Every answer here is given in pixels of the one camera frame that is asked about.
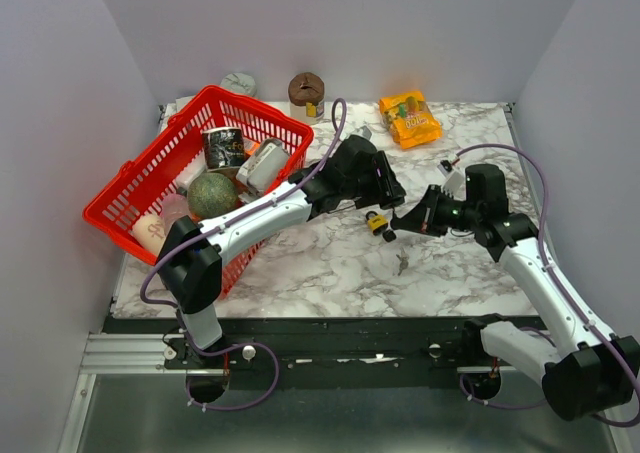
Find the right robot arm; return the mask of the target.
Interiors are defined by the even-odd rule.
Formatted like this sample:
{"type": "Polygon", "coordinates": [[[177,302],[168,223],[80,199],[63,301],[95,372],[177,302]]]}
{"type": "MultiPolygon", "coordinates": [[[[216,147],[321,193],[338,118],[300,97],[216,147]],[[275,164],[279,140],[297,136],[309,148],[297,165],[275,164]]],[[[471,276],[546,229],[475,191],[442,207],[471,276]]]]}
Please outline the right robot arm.
{"type": "Polygon", "coordinates": [[[446,186],[431,185],[391,226],[416,234],[472,233],[525,293],[544,322],[545,341],[498,316],[472,322],[460,352],[480,365],[497,357],[538,383],[551,409],[571,421],[628,403],[639,372],[639,344],[620,337],[579,298],[552,264],[539,231],[523,213],[509,209],[506,181],[499,167],[475,164],[464,172],[466,197],[454,198],[446,186]]]}

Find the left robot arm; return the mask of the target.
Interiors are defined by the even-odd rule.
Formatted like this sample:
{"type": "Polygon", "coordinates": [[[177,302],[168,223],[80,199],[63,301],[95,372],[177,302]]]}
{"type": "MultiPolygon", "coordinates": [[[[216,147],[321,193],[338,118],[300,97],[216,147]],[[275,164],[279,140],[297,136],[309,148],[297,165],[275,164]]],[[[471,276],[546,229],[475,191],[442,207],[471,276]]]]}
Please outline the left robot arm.
{"type": "Polygon", "coordinates": [[[403,204],[405,195],[386,154],[369,140],[351,136],[243,207],[202,224],[178,220],[154,271],[175,298],[177,315],[191,337],[188,357],[201,368],[220,360],[223,331],[214,303],[222,293],[224,268],[249,247],[332,212],[343,201],[356,208],[392,209],[403,204]]]}

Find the black-headed key bunch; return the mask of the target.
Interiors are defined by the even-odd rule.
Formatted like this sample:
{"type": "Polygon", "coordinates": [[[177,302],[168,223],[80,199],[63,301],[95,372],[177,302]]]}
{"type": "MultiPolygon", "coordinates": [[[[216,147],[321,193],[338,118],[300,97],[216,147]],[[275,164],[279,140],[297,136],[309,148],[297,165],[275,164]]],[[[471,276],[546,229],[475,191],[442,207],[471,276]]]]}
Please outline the black-headed key bunch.
{"type": "Polygon", "coordinates": [[[396,233],[390,228],[386,229],[382,233],[382,237],[383,237],[384,241],[387,242],[387,243],[393,242],[393,241],[395,241],[397,239],[396,233]]]}

